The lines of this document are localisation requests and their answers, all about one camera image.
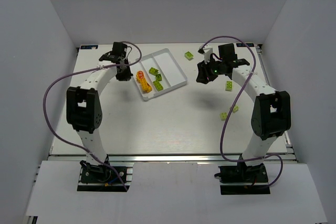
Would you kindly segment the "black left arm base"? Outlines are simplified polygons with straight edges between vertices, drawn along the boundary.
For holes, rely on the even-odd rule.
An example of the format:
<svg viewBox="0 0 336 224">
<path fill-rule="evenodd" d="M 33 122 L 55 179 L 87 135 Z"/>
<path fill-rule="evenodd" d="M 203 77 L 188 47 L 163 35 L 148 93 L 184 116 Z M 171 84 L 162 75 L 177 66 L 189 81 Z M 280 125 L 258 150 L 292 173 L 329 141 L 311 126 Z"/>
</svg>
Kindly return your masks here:
<svg viewBox="0 0 336 224">
<path fill-rule="evenodd" d="M 117 166 L 115 170 L 103 165 L 80 161 L 79 192 L 126 192 L 130 187 L 129 167 Z"/>
</svg>

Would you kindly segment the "green 2x2 lego upturned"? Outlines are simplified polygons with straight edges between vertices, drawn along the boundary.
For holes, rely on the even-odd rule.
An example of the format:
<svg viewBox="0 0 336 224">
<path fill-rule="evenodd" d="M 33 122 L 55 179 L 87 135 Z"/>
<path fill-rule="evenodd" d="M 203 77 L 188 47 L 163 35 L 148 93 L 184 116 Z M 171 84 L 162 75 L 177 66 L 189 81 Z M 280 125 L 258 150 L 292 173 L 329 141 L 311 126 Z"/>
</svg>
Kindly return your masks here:
<svg viewBox="0 0 336 224">
<path fill-rule="evenodd" d="M 155 76 L 155 78 L 156 78 L 157 81 L 162 81 L 162 76 L 161 76 L 161 74 L 157 74 L 157 75 Z"/>
</svg>

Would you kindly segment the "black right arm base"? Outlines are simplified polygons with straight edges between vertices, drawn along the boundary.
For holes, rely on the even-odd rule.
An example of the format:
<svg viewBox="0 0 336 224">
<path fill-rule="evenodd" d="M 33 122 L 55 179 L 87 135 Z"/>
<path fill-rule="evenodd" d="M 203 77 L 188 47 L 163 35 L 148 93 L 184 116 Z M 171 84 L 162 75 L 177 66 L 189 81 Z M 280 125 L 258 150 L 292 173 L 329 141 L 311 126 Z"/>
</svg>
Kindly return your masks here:
<svg viewBox="0 0 336 224">
<path fill-rule="evenodd" d="M 214 175 L 220 181 L 221 195 L 269 195 L 268 175 L 264 164 L 219 166 Z"/>
</svg>

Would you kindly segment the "yellow 2x4 lego brick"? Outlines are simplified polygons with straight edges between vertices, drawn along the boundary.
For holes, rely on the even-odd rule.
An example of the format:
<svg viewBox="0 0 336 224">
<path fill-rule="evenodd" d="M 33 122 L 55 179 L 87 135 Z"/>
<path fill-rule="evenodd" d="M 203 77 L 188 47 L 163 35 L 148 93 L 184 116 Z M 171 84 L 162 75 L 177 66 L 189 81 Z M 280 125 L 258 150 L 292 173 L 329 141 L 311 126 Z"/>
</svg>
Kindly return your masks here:
<svg viewBox="0 0 336 224">
<path fill-rule="evenodd" d="M 144 90 L 149 87 L 150 85 L 148 84 L 147 80 L 146 79 L 143 79 L 139 82 L 140 86 L 141 86 L 141 89 L 143 92 L 145 92 Z"/>
</svg>

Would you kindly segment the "yellow round butterfly lego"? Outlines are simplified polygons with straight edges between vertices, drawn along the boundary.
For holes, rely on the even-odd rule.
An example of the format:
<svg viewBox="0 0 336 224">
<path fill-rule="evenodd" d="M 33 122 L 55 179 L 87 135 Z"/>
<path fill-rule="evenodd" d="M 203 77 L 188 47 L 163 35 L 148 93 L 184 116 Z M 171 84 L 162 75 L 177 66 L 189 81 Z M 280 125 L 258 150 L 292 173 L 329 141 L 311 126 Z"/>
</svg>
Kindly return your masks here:
<svg viewBox="0 0 336 224">
<path fill-rule="evenodd" d="M 141 80 L 145 79 L 144 73 L 141 70 L 136 73 L 136 77 L 137 77 L 137 81 L 138 82 L 140 82 Z"/>
</svg>

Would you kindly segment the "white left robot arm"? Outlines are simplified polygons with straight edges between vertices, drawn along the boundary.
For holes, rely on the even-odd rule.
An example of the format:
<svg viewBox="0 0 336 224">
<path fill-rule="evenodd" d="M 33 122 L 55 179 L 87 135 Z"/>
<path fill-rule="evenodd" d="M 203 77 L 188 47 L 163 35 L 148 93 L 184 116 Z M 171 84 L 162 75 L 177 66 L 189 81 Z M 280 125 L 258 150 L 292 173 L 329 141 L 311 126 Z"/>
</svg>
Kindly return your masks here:
<svg viewBox="0 0 336 224">
<path fill-rule="evenodd" d="M 66 93 L 66 120 L 79 135 L 84 148 L 89 150 L 86 162 L 108 164 L 108 154 L 103 148 L 99 127 L 102 123 L 100 94 L 110 80 L 129 81 L 132 77 L 127 57 L 128 46 L 114 42 L 112 50 L 99 58 L 98 70 L 93 71 L 81 85 L 69 87 Z"/>
</svg>

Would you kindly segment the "green 2x4 lego brick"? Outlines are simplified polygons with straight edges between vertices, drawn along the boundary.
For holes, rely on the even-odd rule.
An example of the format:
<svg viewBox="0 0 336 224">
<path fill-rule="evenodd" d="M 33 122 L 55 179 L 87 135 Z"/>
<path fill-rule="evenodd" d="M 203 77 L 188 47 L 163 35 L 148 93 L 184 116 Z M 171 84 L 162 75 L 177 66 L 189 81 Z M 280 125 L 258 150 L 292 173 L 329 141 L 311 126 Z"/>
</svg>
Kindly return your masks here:
<svg viewBox="0 0 336 224">
<path fill-rule="evenodd" d="M 160 92 L 164 89 L 163 86 L 161 85 L 161 82 L 158 80 L 153 81 L 153 85 L 155 86 L 157 92 Z"/>
</svg>

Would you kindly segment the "yellow sloped printed lego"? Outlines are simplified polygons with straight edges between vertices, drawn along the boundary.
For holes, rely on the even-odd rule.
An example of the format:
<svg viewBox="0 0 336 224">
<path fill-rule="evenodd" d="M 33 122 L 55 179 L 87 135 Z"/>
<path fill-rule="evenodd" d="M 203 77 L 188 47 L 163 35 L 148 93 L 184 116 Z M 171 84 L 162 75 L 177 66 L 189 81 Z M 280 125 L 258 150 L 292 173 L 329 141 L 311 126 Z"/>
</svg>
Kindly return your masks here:
<svg viewBox="0 0 336 224">
<path fill-rule="evenodd" d="M 149 87 L 147 87 L 144 91 L 145 91 L 146 93 L 150 93 L 150 92 L 152 91 L 152 87 L 149 86 Z"/>
</svg>

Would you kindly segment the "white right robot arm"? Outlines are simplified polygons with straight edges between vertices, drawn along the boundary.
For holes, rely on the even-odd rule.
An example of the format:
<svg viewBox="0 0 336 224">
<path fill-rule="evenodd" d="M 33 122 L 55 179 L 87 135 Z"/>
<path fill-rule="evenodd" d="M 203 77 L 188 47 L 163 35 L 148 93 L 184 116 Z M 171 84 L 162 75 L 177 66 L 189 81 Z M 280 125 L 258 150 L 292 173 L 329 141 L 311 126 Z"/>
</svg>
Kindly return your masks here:
<svg viewBox="0 0 336 224">
<path fill-rule="evenodd" d="M 225 75 L 241 87 L 254 102 L 251 116 L 253 134 L 239 158 L 247 167 L 258 166 L 273 142 L 291 127 L 290 95 L 277 91 L 262 80 L 246 59 L 239 59 L 234 44 L 219 46 L 219 57 L 212 47 L 201 46 L 198 52 L 204 60 L 198 63 L 198 83 L 207 84 Z"/>
</svg>

